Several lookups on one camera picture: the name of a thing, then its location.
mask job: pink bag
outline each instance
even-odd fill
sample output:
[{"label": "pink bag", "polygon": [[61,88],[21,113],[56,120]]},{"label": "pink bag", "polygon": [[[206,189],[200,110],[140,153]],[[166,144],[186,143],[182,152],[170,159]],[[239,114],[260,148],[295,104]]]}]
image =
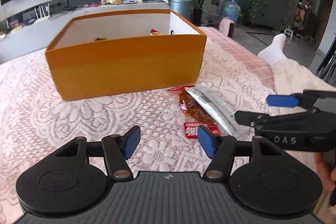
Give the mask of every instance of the pink bag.
[{"label": "pink bag", "polygon": [[220,22],[219,31],[227,37],[233,37],[235,23],[228,17],[224,17]]}]

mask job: brown door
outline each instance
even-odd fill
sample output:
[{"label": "brown door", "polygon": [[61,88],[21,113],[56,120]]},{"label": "brown door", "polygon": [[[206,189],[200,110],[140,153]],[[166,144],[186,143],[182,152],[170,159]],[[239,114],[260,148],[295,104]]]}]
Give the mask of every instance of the brown door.
[{"label": "brown door", "polygon": [[321,43],[322,37],[329,21],[332,5],[332,0],[321,0],[320,2],[319,12],[317,13],[318,23],[314,32],[314,41],[317,44]]}]

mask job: wall outlet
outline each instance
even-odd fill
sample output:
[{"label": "wall outlet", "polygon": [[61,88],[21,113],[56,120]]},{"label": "wall outlet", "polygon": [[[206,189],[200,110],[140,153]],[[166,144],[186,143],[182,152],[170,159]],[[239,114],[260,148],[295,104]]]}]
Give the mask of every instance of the wall outlet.
[{"label": "wall outlet", "polygon": [[219,5],[219,0],[211,0],[211,5]]}]

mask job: lace tablecloth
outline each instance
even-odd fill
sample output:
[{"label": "lace tablecloth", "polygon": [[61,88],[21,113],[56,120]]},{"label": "lace tablecloth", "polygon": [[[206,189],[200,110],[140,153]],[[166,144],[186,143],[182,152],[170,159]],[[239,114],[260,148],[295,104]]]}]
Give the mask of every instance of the lace tablecloth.
[{"label": "lace tablecloth", "polygon": [[[276,114],[265,102],[273,92],[259,77],[210,39],[197,85],[204,85],[234,110]],[[132,171],[203,172],[209,163],[197,140],[184,136],[184,117],[165,90],[65,102],[51,78],[44,50],[0,66],[0,223],[22,215],[15,191],[18,176],[76,136],[88,141],[124,134],[137,124],[141,142],[128,160]],[[247,132],[242,140],[250,140]],[[92,161],[104,169],[102,160]],[[235,168],[246,163],[236,159]]]}]

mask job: gray cabinet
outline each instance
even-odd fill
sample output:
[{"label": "gray cabinet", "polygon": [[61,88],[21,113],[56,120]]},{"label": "gray cabinet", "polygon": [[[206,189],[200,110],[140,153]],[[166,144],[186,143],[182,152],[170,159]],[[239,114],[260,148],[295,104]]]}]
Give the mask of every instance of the gray cabinet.
[{"label": "gray cabinet", "polygon": [[256,17],[251,19],[251,23],[279,30],[284,23],[287,3],[288,0],[259,0]]}]

